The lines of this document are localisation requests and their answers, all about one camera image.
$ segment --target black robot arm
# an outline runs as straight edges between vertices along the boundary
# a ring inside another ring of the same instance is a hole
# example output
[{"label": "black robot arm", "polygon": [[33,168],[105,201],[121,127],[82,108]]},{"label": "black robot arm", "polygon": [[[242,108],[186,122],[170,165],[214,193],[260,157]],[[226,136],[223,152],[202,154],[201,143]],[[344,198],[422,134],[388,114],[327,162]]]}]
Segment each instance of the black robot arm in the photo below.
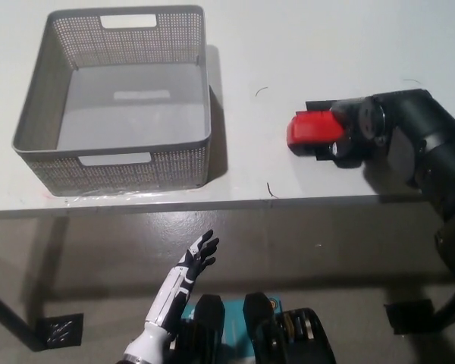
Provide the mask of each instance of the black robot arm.
[{"label": "black robot arm", "polygon": [[384,148],[388,164],[421,190],[444,221],[438,252],[455,274],[455,119],[423,89],[342,100],[331,107],[351,148]]}]

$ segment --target floor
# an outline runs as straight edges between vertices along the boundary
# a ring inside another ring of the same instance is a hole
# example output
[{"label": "floor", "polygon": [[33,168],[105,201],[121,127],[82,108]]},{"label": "floor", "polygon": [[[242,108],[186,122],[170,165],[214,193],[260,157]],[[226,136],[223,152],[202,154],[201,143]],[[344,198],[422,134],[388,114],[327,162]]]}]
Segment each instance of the floor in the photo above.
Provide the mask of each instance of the floor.
[{"label": "floor", "polygon": [[453,293],[433,245],[439,225],[424,203],[0,221],[0,297],[30,322],[85,314],[81,347],[42,353],[0,326],[0,363],[118,361],[170,267],[213,228],[218,261],[193,300],[278,293],[285,309],[318,313],[338,363],[455,364],[455,325],[394,336],[383,307],[440,306]]}]

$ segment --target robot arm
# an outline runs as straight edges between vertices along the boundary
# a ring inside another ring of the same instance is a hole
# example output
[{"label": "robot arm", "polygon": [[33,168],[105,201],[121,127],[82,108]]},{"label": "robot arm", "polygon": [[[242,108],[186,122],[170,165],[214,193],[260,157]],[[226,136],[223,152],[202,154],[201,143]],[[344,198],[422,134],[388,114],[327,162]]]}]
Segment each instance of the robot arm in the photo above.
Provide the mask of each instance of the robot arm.
[{"label": "robot arm", "polygon": [[423,89],[336,101],[330,110],[346,131],[338,158],[382,148],[391,168],[433,205],[444,221],[438,252],[455,274],[455,119]]},{"label": "robot arm", "polygon": [[161,364],[199,274],[214,264],[219,239],[203,234],[170,270],[145,319],[143,333],[128,345],[118,364]]}]

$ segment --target red object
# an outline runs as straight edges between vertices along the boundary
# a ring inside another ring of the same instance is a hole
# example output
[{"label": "red object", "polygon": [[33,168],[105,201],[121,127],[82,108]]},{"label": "red object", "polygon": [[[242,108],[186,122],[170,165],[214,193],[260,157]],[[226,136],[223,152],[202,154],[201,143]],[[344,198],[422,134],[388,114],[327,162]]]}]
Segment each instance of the red object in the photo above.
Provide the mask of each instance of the red object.
[{"label": "red object", "polygon": [[287,144],[328,144],[343,135],[344,129],[331,111],[298,111],[288,124]]}]

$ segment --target white robotic hand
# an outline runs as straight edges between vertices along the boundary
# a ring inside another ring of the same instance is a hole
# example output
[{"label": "white robotic hand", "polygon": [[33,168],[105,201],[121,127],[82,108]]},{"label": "white robotic hand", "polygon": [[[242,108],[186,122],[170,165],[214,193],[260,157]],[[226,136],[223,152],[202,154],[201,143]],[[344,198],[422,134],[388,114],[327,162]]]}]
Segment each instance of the white robotic hand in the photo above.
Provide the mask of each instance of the white robotic hand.
[{"label": "white robotic hand", "polygon": [[145,330],[128,345],[119,363],[161,364],[168,343],[177,336],[182,312],[199,274],[214,264],[219,239],[209,230],[190,246],[168,273],[145,320]]}]

